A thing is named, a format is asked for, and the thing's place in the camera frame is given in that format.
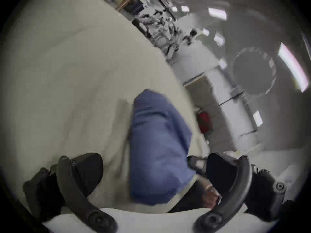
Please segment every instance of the blue towel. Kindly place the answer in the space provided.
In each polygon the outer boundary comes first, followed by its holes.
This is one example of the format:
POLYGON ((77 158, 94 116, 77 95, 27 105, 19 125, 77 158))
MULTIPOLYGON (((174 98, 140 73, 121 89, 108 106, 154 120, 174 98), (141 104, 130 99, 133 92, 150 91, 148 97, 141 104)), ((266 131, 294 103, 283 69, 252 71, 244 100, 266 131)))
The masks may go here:
POLYGON ((130 196, 136 203, 169 202, 192 180, 187 166, 192 133, 162 94, 144 90, 134 100, 130 129, 130 196))

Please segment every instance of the beige fabric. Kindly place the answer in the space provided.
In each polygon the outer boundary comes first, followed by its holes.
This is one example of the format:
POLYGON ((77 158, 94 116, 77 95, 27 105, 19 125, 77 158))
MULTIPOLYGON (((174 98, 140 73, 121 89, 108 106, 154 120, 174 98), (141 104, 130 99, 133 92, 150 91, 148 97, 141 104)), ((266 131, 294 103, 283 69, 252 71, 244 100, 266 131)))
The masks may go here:
POLYGON ((165 94, 192 129, 189 154, 201 155, 192 105, 159 49, 102 0, 31 0, 2 46, 1 167, 26 206, 22 184, 61 155, 100 153, 103 179, 89 196, 100 208, 161 213, 169 204, 130 203, 127 134, 134 98, 165 94))

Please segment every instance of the screw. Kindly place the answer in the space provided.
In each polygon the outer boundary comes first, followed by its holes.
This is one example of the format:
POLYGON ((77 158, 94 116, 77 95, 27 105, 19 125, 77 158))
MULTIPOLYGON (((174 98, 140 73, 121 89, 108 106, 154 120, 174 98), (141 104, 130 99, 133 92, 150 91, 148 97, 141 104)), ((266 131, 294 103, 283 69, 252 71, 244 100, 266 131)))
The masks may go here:
POLYGON ((95 218, 95 222, 96 223, 101 223, 103 221, 103 219, 100 217, 100 216, 98 216, 97 218, 95 218))
POLYGON ((284 189, 284 184, 279 182, 276 184, 276 188, 280 191, 280 190, 283 190, 284 189))

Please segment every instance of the fluorescent light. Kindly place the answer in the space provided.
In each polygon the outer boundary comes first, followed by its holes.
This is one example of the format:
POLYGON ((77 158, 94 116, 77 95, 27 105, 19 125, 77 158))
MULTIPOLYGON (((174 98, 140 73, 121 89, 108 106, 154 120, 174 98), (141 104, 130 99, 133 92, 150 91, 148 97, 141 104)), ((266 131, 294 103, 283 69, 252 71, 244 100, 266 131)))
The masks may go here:
POLYGON ((260 125, 262 125, 262 119, 261 119, 261 116, 259 114, 259 111, 256 111, 254 114, 253 114, 253 118, 255 120, 255 123, 257 125, 257 127, 259 127, 260 125))
POLYGON ((288 69, 290 69, 290 72, 297 81, 301 92, 304 92, 309 87, 309 79, 295 56, 283 43, 281 43, 278 56, 285 62, 288 69))
POLYGON ((221 47, 225 43, 225 38, 220 33, 216 32, 214 41, 217 43, 219 47, 221 47))
POLYGON ((224 70, 228 66, 228 64, 224 58, 221 58, 220 60, 218 60, 218 64, 220 65, 220 68, 222 70, 224 70))
POLYGON ((207 30, 207 29, 203 29, 202 30, 202 34, 206 35, 206 36, 209 36, 210 35, 210 32, 207 30))
POLYGON ((188 13, 190 11, 188 6, 181 6, 181 10, 182 12, 185 12, 185 13, 188 13))
POLYGON ((208 12, 211 17, 220 18, 224 21, 227 20, 227 13, 224 10, 214 9, 214 8, 208 8, 208 12))

